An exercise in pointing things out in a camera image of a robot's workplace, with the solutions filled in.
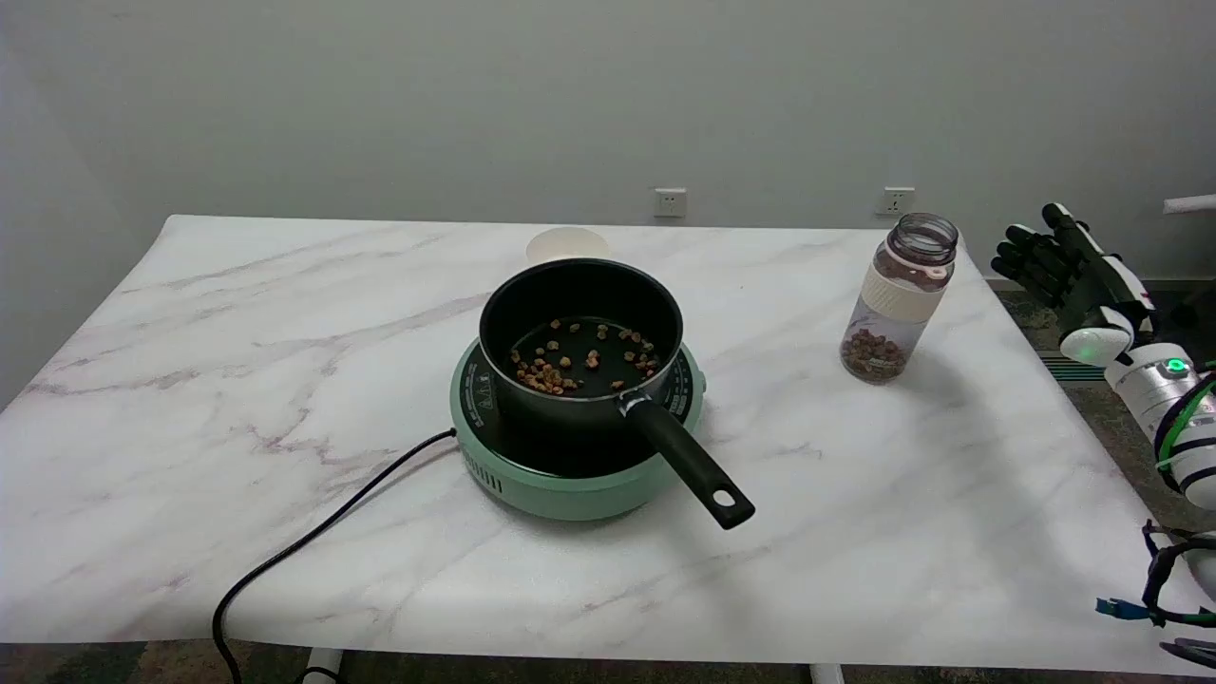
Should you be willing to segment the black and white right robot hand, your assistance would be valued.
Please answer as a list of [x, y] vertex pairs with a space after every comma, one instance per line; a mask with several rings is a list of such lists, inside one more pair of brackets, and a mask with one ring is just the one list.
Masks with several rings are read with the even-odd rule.
[[1064, 357], [1087, 368], [1128, 365], [1133, 348], [1155, 337], [1150, 292], [1063, 204], [1047, 203], [1041, 217], [1046, 231], [1021, 224], [1006, 229], [991, 268], [1055, 312]]

